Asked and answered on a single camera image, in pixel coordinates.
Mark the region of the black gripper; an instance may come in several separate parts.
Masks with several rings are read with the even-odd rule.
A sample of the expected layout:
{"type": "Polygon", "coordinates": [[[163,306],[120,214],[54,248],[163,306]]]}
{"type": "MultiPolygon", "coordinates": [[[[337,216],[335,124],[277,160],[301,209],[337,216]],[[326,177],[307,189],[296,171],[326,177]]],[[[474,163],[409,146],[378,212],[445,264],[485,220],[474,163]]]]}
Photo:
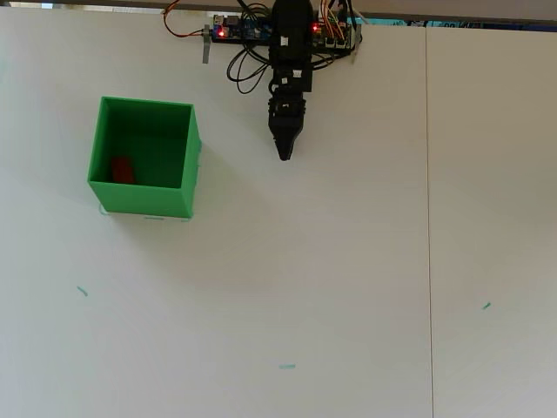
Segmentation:
{"type": "Polygon", "coordinates": [[[306,105],[304,92],[274,84],[270,92],[269,129],[280,160],[290,160],[295,141],[304,128],[306,105]],[[290,126],[284,135],[282,127],[277,124],[295,125],[290,126]]]}

